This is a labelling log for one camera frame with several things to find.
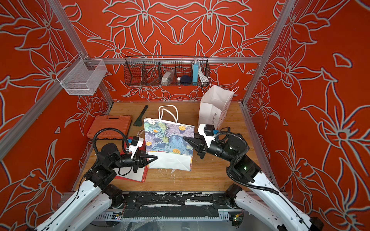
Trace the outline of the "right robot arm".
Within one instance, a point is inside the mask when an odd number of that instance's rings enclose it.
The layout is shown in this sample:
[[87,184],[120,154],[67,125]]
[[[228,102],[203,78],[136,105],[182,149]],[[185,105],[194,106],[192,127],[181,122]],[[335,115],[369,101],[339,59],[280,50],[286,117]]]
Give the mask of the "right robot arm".
[[184,140],[200,158],[211,154],[230,165],[227,176],[234,182],[225,192],[230,207],[252,214],[273,231],[321,231],[324,223],[305,214],[268,179],[248,156],[249,146],[241,134],[206,131]]

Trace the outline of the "floral patterned paper bag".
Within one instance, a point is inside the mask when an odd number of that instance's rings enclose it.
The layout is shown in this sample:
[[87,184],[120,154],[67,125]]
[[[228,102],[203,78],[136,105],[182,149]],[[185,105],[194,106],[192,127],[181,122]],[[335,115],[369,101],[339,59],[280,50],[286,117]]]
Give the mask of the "floral patterned paper bag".
[[193,148],[184,137],[193,138],[195,127],[178,122],[174,105],[160,106],[158,114],[158,118],[144,118],[146,153],[158,158],[149,168],[191,171]]

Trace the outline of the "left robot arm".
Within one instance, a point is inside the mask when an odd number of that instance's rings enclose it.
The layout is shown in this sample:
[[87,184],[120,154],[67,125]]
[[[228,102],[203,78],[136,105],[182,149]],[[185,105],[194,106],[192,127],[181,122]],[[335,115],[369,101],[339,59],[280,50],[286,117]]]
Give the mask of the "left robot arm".
[[[122,151],[114,143],[108,143],[97,149],[98,136],[105,131],[114,131],[122,136]],[[84,174],[77,191],[47,220],[36,227],[37,231],[82,231],[98,215],[111,206],[127,205],[122,190],[112,185],[117,173],[116,169],[129,167],[136,173],[157,160],[157,156],[135,149],[133,141],[116,128],[99,130],[92,139],[92,147],[97,159],[93,166]]]

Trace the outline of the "white paper bag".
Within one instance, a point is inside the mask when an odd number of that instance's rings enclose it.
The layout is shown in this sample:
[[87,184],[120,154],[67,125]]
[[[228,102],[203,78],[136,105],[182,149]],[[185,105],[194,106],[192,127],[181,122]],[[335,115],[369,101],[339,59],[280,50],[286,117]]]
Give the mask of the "white paper bag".
[[200,101],[198,125],[211,124],[220,129],[238,89],[227,90],[217,85],[210,87]]

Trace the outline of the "red RICH paper bag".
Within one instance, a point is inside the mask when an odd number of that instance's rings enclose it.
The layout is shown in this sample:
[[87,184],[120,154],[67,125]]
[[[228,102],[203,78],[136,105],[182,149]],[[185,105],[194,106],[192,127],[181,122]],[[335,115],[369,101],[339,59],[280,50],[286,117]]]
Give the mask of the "red RICH paper bag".
[[115,168],[114,170],[117,174],[116,179],[143,183],[146,180],[149,168],[148,166],[139,168],[136,173],[132,170],[132,167]]

